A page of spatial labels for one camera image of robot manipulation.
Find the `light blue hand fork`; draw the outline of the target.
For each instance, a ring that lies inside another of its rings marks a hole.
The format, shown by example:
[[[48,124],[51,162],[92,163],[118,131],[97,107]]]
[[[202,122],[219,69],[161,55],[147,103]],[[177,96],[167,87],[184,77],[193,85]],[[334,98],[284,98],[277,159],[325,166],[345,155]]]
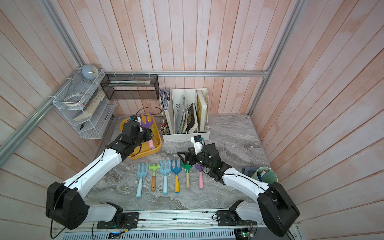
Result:
[[[142,187],[143,187],[143,178],[147,176],[149,171],[149,164],[148,163],[139,163],[138,164],[138,171],[137,176],[139,177],[139,183],[138,183],[138,189],[136,197],[140,198],[142,196]]]

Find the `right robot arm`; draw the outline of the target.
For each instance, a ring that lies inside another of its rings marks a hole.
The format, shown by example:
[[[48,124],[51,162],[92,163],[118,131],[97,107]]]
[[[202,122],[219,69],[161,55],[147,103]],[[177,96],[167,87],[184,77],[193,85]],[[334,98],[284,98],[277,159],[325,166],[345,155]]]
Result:
[[[234,188],[252,200],[238,200],[228,210],[218,211],[220,226],[239,226],[245,222],[262,223],[276,236],[288,236],[290,227],[300,216],[300,211],[284,187],[252,179],[223,162],[215,144],[195,143],[186,152],[178,152],[184,164],[200,165],[207,174],[225,186]]]

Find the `blue fork yellow handle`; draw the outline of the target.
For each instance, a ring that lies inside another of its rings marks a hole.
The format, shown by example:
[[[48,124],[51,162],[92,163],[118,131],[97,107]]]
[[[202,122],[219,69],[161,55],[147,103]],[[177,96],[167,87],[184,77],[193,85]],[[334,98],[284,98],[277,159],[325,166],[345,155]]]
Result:
[[[179,173],[182,171],[183,163],[181,160],[172,160],[171,162],[171,172],[175,174],[175,193],[180,192],[180,182],[179,182]]]

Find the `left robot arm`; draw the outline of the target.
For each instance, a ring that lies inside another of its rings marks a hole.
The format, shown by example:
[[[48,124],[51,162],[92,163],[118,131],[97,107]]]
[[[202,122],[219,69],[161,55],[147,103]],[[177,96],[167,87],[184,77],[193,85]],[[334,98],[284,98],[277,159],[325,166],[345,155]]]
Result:
[[[152,130],[138,120],[124,123],[123,132],[93,162],[63,183],[54,182],[49,186],[46,216],[69,230],[88,222],[106,222],[120,227],[124,221],[120,206],[112,203],[89,205],[85,198],[104,175],[152,137]]]

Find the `yellow storage tray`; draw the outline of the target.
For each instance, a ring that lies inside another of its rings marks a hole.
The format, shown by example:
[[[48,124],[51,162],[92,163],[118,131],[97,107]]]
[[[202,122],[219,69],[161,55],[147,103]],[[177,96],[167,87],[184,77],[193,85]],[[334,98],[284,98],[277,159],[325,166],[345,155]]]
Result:
[[[153,133],[153,143],[154,143],[154,146],[155,148],[154,149],[150,149],[149,148],[149,143],[148,142],[145,142],[142,144],[142,148],[140,149],[140,147],[137,147],[135,149],[135,151],[133,152],[133,157],[132,156],[128,156],[128,158],[130,158],[131,160],[137,160],[137,159],[140,159],[140,158],[144,158],[144,157],[147,157],[147,156],[150,156],[150,155],[153,155],[157,152],[159,152],[161,150],[161,146],[162,146],[162,140],[161,140],[161,136],[160,136],[160,132],[158,130],[158,127],[157,127],[157,123],[155,121],[155,118],[153,117],[153,128],[154,128],[154,133]]]

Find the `dark green rake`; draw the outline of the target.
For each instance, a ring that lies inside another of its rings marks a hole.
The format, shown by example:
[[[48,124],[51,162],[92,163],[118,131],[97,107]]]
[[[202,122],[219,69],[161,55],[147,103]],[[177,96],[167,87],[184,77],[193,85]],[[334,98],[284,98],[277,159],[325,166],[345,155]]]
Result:
[[[191,170],[191,168],[193,166],[191,166],[189,164],[182,164],[182,167],[186,171],[186,187],[187,187],[187,189],[189,189],[191,187],[191,183],[190,183],[190,170]]]

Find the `purple rake pink handle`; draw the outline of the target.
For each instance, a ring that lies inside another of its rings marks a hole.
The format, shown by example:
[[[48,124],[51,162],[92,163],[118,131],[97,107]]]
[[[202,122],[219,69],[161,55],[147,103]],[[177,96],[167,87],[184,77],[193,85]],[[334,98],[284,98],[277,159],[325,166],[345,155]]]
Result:
[[[195,168],[199,171],[199,189],[203,190],[204,189],[204,180],[203,180],[202,166],[195,164]]]
[[[145,114],[142,114],[141,116],[141,122],[142,122],[142,125],[147,128],[147,129],[150,129],[152,131],[151,135],[152,135],[152,140],[149,141],[149,148],[150,149],[154,149],[155,146],[154,146],[154,143],[153,143],[153,133],[154,133],[154,128],[153,128],[153,116],[151,115],[151,113],[145,113]]]

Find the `green rake wooden handle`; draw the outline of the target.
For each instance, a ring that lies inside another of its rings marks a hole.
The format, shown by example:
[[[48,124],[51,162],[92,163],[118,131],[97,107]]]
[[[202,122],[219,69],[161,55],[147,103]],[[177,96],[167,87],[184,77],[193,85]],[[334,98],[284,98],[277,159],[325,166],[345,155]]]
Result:
[[[161,168],[161,164],[153,164],[149,165],[149,170],[153,172],[152,176],[152,185],[151,185],[151,191],[154,192],[156,190],[156,171]]]

